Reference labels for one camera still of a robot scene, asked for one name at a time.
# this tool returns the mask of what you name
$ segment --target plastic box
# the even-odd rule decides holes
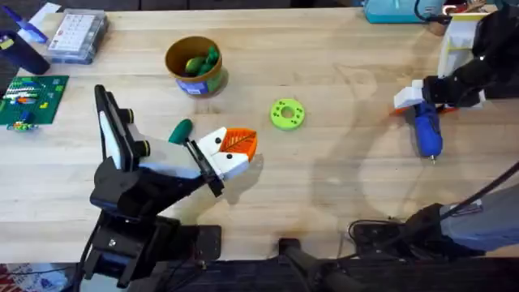
[[[366,0],[364,14],[372,24],[421,23],[414,14],[416,0]],[[445,0],[420,0],[420,15],[439,15]]]
[[[104,11],[66,9],[45,56],[53,63],[92,63],[108,30]]]

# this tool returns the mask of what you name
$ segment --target green ring toy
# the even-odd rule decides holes
[[[305,119],[305,109],[299,101],[283,98],[270,109],[270,120],[279,129],[290,131],[301,126]]]

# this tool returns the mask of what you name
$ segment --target circuit board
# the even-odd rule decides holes
[[[67,81],[68,76],[15,77],[0,100],[0,125],[17,122],[23,111],[32,113],[31,124],[51,124]],[[13,97],[20,93],[29,95],[36,102],[13,104]]]

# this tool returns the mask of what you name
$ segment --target wooden tabletop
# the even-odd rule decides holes
[[[61,18],[46,19],[48,35]],[[221,225],[225,260],[274,256],[280,237],[300,238],[315,256],[348,254],[350,243],[339,246],[349,222],[462,200],[519,157],[519,101],[442,116],[443,154],[436,165],[417,157],[412,128],[389,114],[394,94],[435,74],[441,38],[422,25],[373,25],[351,8],[114,12],[109,21],[92,65],[47,73],[71,77],[54,124],[0,130],[0,262],[79,259],[99,214],[88,201],[101,162],[96,84],[157,138],[183,118],[195,139],[221,126],[258,131],[251,168],[221,198],[203,187],[163,213]],[[221,48],[229,83],[215,97],[188,97],[165,68],[165,51],[191,35]],[[307,111],[296,131],[268,117],[286,97]]]

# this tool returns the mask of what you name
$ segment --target black cable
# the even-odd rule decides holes
[[[289,262],[289,266],[290,268],[292,269],[292,271],[294,272],[296,278],[299,280],[299,282],[301,283],[301,286],[303,287],[303,290],[304,292],[311,292],[311,288],[310,286],[308,285],[308,281],[305,279],[305,277],[302,275],[301,271],[298,270],[298,268],[295,266],[294,263],[292,263],[292,260],[286,256],[286,255],[283,255],[286,260]]]
[[[424,17],[423,15],[420,14],[420,11],[418,11],[418,4],[420,4],[420,0],[416,0],[416,2],[414,3],[414,14],[421,21],[426,22],[426,23],[434,21],[434,22],[437,22],[439,24],[448,24],[451,21],[452,17],[445,16],[445,15],[436,15],[436,16]]]
[[[423,17],[421,14],[420,14],[420,11],[418,11],[418,4],[420,3],[420,0],[416,0],[416,2],[414,3],[414,14],[416,15],[416,17],[418,17],[421,21],[424,21],[424,22],[429,22],[430,20],[428,18],[425,18]]]
[[[193,273],[190,273],[187,277],[184,277],[181,281],[178,281],[173,286],[173,288],[171,288],[168,291],[169,292],[174,292],[174,291],[180,290],[181,288],[183,288],[184,286],[189,284],[191,281],[194,281],[197,277],[202,275],[202,273],[204,273],[206,270],[207,270],[207,267],[204,264],[200,268],[196,269]]]
[[[26,273],[0,273],[0,276],[23,276],[23,275],[33,275],[33,274],[42,274],[42,273],[52,273],[57,271],[64,271],[69,268],[75,268],[75,265],[65,268],[54,268],[46,271],[35,271],[35,272],[26,272]]]
[[[402,232],[400,235],[398,235],[398,236],[396,236],[394,238],[391,238],[391,239],[387,240],[384,243],[381,243],[379,246],[373,247],[373,248],[371,248],[371,249],[369,249],[367,251],[364,251],[362,253],[355,252],[355,253],[353,253],[351,255],[343,256],[343,257],[337,259],[337,263],[339,265],[341,265],[341,261],[343,261],[343,260],[350,260],[350,259],[353,259],[353,258],[358,257],[358,256],[362,256],[362,255],[366,255],[366,254],[371,254],[373,251],[376,251],[376,250],[383,250],[386,247],[388,247],[388,246],[390,246],[390,245],[392,245],[392,244],[394,244],[394,243],[396,243],[396,242],[398,242],[398,241],[400,241],[402,239],[408,238],[408,237],[410,237],[410,236],[412,236],[412,235],[414,235],[414,234],[416,234],[416,233],[418,233],[420,231],[424,231],[424,230],[426,230],[428,228],[431,228],[434,225],[438,225],[444,219],[452,216],[453,214],[457,213],[458,211],[462,210],[463,208],[471,205],[476,200],[479,200],[479,199],[483,198],[485,195],[487,195],[489,192],[494,190],[500,184],[504,183],[506,180],[508,180],[510,177],[512,177],[517,171],[519,171],[519,161],[516,162],[514,165],[512,165],[512,167],[510,167],[507,171],[502,173],[498,178],[494,179],[489,184],[487,184],[484,188],[482,188],[481,190],[479,190],[478,192],[476,192],[475,194],[470,196],[468,199],[466,199],[463,202],[459,203],[456,207],[448,210],[446,213],[444,213],[443,215],[438,217],[438,219],[430,221],[427,224],[421,225],[421,226],[419,226],[415,230],[406,230],[406,231]]]
[[[87,259],[88,251],[90,250],[90,246],[92,245],[92,240],[94,239],[94,235],[96,234],[97,229],[99,228],[102,217],[103,217],[103,211],[101,211],[101,214],[99,214],[99,217],[97,218],[97,222],[94,225],[94,229],[92,230],[90,237],[88,237],[87,243],[84,245],[83,253],[81,254],[81,258],[79,259],[79,263],[77,264],[77,268],[74,273],[73,283],[72,283],[72,292],[79,292],[79,287],[81,286],[81,281],[83,280],[83,274],[84,274],[83,273],[84,261]]]
[[[179,264],[177,264],[176,267],[173,268],[173,270],[172,270],[171,274],[168,276],[168,278],[165,281],[163,281],[163,283],[165,283],[165,286],[168,285],[168,282],[171,281],[171,278],[173,278],[173,276],[178,271],[178,269],[181,268],[188,260],[189,260],[189,258],[182,260]]]

